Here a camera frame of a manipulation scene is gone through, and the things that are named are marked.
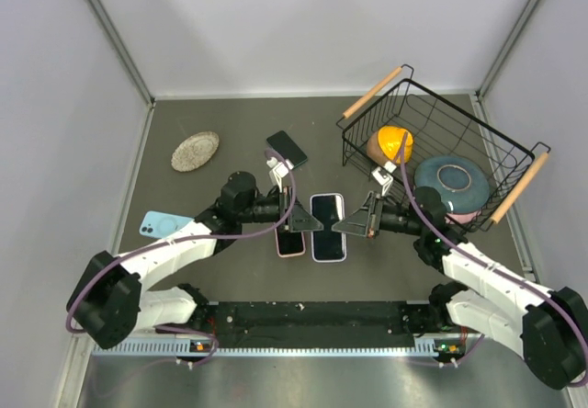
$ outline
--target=phone screen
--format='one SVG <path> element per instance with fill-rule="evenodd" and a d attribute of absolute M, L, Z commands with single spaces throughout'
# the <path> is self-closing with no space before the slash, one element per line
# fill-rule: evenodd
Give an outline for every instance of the phone screen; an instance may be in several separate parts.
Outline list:
<path fill-rule="evenodd" d="M 305 252 L 302 232 L 278 232 L 277 252 L 282 255 L 302 255 Z"/>
<path fill-rule="evenodd" d="M 338 194 L 311 198 L 312 215 L 324 226 L 324 230 L 312 233 L 312 255 L 317 261 L 341 261 L 345 259 L 345 236 L 333 232 L 331 227 L 344 217 L 343 197 Z"/>
<path fill-rule="evenodd" d="M 267 144 L 277 153 L 290 160 L 294 167 L 298 167 L 308 160 L 306 153 L 283 130 L 267 137 L 266 140 Z"/>

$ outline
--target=wooden handle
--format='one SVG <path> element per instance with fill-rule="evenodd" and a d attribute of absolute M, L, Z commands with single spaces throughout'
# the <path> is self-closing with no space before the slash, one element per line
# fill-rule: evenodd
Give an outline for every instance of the wooden handle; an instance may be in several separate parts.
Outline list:
<path fill-rule="evenodd" d="M 543 164 L 548 160 L 549 154 L 543 153 L 533 162 L 531 167 L 529 167 L 523 177 L 519 180 L 519 182 L 514 186 L 514 189 L 511 190 L 511 193 L 506 196 L 502 204 L 498 207 L 497 210 L 494 211 L 490 219 L 494 222 L 494 224 L 498 224 L 500 220 L 506 215 L 506 212 L 510 209 L 513 203 L 516 201 L 519 195 L 523 193 L 525 188 L 531 182 L 531 180 L 537 175 L 539 169 L 543 167 Z"/>
<path fill-rule="evenodd" d="M 399 66 L 394 71 L 392 71 L 390 74 L 388 74 L 386 77 L 384 77 L 381 80 L 381 82 L 379 82 L 376 86 L 374 86 L 369 91 L 367 91 L 363 97 L 361 97 L 359 100 L 357 100 L 356 103 L 354 103 L 351 107 L 349 107 L 347 109 L 347 111 L 343 113 L 343 117 L 345 117 L 346 119 L 349 119 L 351 116 L 353 116 L 356 112 L 358 112 L 358 110 L 361 107 L 363 107 L 366 104 L 366 102 L 368 102 L 368 100 L 370 98 L 375 96 L 380 89 L 382 89 L 384 86 L 389 84 L 392 81 L 392 79 L 394 79 L 394 77 L 396 77 L 398 74 L 400 74 L 401 71 L 402 71 L 402 67 Z"/>

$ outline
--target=wall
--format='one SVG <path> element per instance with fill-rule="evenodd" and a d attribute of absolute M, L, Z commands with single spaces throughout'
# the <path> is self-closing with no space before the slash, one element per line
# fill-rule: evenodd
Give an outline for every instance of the wall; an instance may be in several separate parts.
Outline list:
<path fill-rule="evenodd" d="M 476 88 L 526 0 L 103 0 L 156 96 Z"/>
<path fill-rule="evenodd" d="M 523 143 L 553 147 L 519 199 L 541 277 L 588 300 L 588 0 L 544 0 L 487 97 L 494 123 Z"/>
<path fill-rule="evenodd" d="M 0 0 L 0 394 L 49 406 L 65 302 L 112 243 L 146 107 L 84 0 Z"/>

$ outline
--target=table surface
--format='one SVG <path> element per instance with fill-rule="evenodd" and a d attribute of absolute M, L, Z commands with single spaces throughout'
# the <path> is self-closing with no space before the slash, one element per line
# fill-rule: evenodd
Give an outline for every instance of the table surface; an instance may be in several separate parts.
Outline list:
<path fill-rule="evenodd" d="M 266 137 L 286 130 L 309 156 L 295 171 L 300 201 L 340 192 L 346 211 L 358 208 L 377 188 L 353 166 L 341 166 L 341 132 L 334 126 L 355 97 L 230 99 L 158 102 L 130 204 L 121 251 L 151 243 L 139 235 L 148 210 L 194 216 L 219 195 L 227 177 L 249 171 L 262 191 L 271 185 L 263 150 Z M 452 96 L 471 110 L 467 96 Z M 195 172 L 175 172 L 170 159 L 185 138 L 204 130 L 220 135 L 212 160 Z M 245 231 L 264 225 L 246 226 Z M 521 268 L 510 229 L 501 223 L 469 235 L 482 251 Z M 425 266 L 413 238 L 383 233 L 376 241 L 348 238 L 342 263 L 318 264 L 311 254 L 282 259 L 273 235 L 234 244 L 223 253 L 187 266 L 158 287 L 190 282 L 211 300 L 425 300 L 446 279 Z M 93 407 L 563 407 L 565 392 L 543 386 L 512 352 L 483 341 L 459 369 L 428 368 L 397 358 L 228 358 L 192 372 L 174 364 L 141 371 L 144 357 L 93 357 L 80 406 Z"/>

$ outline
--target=blue plate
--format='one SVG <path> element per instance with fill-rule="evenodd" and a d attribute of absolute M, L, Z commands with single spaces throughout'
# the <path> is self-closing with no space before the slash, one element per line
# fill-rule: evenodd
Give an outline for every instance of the blue plate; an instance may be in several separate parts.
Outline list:
<path fill-rule="evenodd" d="M 439 192 L 448 213 L 475 212 L 490 196 L 490 186 L 478 165 L 453 155 L 424 160 L 416 168 L 414 184 Z"/>

